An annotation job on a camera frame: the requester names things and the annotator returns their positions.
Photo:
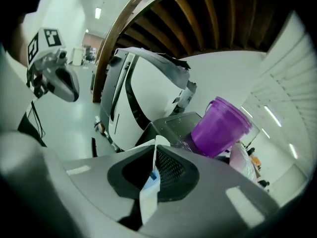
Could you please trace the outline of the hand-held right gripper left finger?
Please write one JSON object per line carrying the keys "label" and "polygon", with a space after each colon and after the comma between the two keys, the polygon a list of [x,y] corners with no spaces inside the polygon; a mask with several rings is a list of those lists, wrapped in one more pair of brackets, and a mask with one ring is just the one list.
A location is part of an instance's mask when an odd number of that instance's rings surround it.
{"label": "hand-held right gripper left finger", "polygon": [[63,163],[26,134],[0,133],[0,235],[137,235],[140,225],[96,161]]}

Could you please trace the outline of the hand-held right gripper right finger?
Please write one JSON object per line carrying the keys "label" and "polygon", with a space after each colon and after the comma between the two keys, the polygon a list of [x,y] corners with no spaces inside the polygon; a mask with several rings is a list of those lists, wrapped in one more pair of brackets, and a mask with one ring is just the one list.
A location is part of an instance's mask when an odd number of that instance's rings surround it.
{"label": "hand-held right gripper right finger", "polygon": [[221,161],[160,146],[190,162],[200,173],[196,187],[182,200],[159,203],[140,228],[150,238],[240,238],[278,210],[278,203],[259,185]]}

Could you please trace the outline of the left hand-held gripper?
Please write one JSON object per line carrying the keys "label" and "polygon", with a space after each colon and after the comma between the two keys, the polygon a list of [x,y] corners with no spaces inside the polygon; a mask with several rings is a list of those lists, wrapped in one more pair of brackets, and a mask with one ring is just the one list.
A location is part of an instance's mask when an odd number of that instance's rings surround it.
{"label": "left hand-held gripper", "polygon": [[65,101],[77,101],[79,81],[66,66],[65,42],[56,28],[41,27],[27,46],[27,83],[37,98],[49,90]]}

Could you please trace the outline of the white detergent drawer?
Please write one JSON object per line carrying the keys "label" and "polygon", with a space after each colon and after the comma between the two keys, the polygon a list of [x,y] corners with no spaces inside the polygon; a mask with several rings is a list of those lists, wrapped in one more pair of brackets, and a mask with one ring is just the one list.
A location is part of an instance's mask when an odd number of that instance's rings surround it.
{"label": "white detergent drawer", "polygon": [[139,193],[139,205],[143,225],[151,218],[158,207],[159,191],[160,175],[158,169],[154,169]]}

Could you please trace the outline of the person's left forearm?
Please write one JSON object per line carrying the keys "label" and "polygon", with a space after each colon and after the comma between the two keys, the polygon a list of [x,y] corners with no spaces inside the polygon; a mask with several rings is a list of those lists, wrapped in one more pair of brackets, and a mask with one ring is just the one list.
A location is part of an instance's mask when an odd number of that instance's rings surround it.
{"label": "person's left forearm", "polygon": [[28,42],[25,39],[22,24],[24,22],[26,14],[22,14],[16,20],[15,26],[8,36],[6,44],[6,50],[10,56],[23,66],[28,66]]}

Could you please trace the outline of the black office chair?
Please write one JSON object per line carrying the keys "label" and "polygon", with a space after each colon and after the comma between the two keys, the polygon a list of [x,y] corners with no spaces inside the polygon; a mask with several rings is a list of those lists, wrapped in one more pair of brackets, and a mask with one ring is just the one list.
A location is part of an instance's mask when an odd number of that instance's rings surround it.
{"label": "black office chair", "polygon": [[86,53],[85,53],[85,62],[94,62],[96,59],[96,49],[92,47],[86,47]]}

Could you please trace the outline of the pink packet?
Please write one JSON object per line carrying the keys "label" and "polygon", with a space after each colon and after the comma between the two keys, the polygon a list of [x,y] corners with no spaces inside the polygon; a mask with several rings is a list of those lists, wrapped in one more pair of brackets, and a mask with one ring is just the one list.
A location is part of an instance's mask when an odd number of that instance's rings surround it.
{"label": "pink packet", "polygon": [[235,143],[231,147],[229,165],[253,183],[258,183],[251,158],[240,143]]}

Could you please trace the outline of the wooden arched beam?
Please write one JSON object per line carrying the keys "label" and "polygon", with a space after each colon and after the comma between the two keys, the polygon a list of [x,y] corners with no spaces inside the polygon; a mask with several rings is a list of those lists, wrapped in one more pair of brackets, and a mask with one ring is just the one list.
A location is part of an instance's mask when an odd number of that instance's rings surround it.
{"label": "wooden arched beam", "polygon": [[111,29],[109,30],[102,50],[99,56],[99,63],[95,73],[95,81],[93,86],[93,103],[101,102],[102,90],[104,87],[104,80],[106,78],[106,68],[109,62],[114,45],[119,37],[119,34],[124,28],[125,23],[128,21],[134,9],[142,2],[142,0],[128,0],[122,11],[114,21]]}

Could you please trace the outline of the purple plastic bucket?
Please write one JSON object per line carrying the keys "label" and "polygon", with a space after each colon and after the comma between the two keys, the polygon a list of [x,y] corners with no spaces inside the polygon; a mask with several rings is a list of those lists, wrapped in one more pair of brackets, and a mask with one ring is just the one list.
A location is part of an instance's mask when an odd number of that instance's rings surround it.
{"label": "purple plastic bucket", "polygon": [[204,156],[213,158],[232,147],[251,129],[252,123],[239,109],[216,97],[192,130],[191,138]]}

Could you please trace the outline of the white and black machine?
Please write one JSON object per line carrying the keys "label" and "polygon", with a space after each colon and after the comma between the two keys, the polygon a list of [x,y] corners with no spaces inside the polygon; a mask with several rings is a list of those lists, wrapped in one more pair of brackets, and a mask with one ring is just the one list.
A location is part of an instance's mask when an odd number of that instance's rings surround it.
{"label": "white and black machine", "polygon": [[100,119],[115,151],[135,147],[149,123],[172,114],[184,91],[138,55],[119,51],[113,56],[107,65]]}

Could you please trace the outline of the flat shaped panel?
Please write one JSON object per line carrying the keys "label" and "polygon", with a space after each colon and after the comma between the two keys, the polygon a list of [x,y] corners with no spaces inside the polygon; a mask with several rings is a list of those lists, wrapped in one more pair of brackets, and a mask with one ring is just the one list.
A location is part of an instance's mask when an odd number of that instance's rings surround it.
{"label": "flat shaped panel", "polygon": [[156,66],[177,87],[181,89],[186,88],[187,82],[190,79],[189,70],[191,69],[186,61],[172,58],[167,54],[154,53],[137,47],[118,48],[114,52],[113,56],[116,56],[119,51],[133,53],[141,58],[144,58],[145,60]]}

